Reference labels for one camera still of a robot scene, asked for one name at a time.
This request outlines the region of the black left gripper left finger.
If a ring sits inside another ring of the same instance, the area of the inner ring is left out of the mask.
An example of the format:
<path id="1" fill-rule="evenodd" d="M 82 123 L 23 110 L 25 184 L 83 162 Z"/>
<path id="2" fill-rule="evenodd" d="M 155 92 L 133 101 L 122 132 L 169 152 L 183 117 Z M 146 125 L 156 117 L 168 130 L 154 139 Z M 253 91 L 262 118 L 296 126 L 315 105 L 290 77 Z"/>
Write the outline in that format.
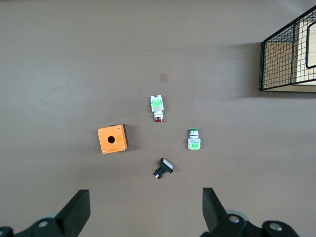
<path id="1" fill-rule="evenodd" d="M 40 219 L 14 237 L 78 237 L 89 217 L 89 190 L 79 190 L 55 217 Z"/>

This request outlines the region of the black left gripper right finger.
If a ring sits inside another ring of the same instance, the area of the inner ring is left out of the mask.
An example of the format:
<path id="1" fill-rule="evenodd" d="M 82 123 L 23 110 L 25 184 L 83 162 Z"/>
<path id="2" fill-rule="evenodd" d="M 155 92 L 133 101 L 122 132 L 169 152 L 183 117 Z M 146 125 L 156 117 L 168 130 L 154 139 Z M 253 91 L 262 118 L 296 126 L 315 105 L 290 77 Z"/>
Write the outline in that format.
<path id="1" fill-rule="evenodd" d="M 244 237 L 246 221 L 235 214 L 228 214 L 213 188 L 203 188 L 202 213 L 208 228 L 201 237 Z"/>

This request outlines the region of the white green contact block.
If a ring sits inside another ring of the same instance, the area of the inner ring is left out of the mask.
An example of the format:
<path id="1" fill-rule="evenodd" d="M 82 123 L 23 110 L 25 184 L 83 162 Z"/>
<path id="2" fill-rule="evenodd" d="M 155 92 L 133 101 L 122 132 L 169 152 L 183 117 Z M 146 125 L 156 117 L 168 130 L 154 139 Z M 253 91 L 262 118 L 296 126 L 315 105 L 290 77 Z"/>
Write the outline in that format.
<path id="1" fill-rule="evenodd" d="M 163 122 L 163 99 L 161 95 L 151 96 L 150 97 L 151 110 L 154 115 L 155 122 Z"/>

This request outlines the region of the black square push button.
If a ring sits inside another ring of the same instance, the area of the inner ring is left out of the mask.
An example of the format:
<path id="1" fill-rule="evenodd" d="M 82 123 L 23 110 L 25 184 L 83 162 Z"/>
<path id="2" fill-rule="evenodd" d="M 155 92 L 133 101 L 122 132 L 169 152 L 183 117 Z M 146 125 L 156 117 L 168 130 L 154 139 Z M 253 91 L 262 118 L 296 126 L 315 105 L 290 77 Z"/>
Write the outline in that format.
<path id="1" fill-rule="evenodd" d="M 174 170 L 174 166 L 165 158 L 161 158 L 159 161 L 159 168 L 156 170 L 153 170 L 153 175 L 161 179 L 164 175 L 164 173 L 172 173 Z"/>

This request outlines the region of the green push button switch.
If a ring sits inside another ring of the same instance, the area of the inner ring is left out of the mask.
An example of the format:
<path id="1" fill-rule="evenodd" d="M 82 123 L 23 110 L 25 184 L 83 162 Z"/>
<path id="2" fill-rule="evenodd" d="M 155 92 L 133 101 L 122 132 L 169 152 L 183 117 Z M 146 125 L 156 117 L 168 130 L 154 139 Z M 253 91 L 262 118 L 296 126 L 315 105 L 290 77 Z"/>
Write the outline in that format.
<path id="1" fill-rule="evenodd" d="M 189 130 L 189 136 L 188 136 L 188 149 L 189 150 L 199 150 L 201 144 L 201 139 L 199 137 L 198 130 L 190 129 Z"/>

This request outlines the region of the orange button enclosure box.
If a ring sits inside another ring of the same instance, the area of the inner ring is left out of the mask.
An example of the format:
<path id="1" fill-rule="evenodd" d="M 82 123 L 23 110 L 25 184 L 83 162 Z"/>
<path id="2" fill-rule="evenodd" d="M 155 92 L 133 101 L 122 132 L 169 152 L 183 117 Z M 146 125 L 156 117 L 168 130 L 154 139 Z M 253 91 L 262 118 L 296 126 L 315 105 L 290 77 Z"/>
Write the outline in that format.
<path id="1" fill-rule="evenodd" d="M 102 154 L 122 152 L 128 148 L 125 124 L 98 128 L 97 134 Z"/>

